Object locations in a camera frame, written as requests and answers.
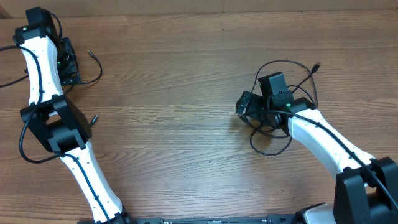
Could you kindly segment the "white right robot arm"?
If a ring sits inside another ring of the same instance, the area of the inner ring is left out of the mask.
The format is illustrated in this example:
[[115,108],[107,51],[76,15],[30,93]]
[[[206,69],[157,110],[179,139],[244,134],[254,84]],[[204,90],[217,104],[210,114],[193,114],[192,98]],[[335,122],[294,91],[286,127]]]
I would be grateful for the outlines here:
[[294,98],[280,72],[259,79],[261,95],[244,91],[236,113],[248,123],[259,122],[270,131],[281,129],[303,144],[335,180],[332,204],[319,203],[277,223],[397,223],[397,163],[377,159],[349,142],[315,106],[313,98]]

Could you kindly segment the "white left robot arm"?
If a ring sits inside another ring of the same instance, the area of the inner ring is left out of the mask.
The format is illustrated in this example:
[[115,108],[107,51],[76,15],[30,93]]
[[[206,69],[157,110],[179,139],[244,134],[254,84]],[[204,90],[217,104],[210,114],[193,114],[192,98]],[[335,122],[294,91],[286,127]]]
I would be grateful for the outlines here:
[[86,116],[63,92],[63,85],[79,85],[80,75],[73,48],[55,16],[35,7],[26,11],[28,24],[15,30],[14,42],[27,64],[29,105],[20,110],[24,127],[52,156],[70,170],[86,197],[93,223],[133,223],[121,200],[112,191],[96,161],[91,143],[97,121]]

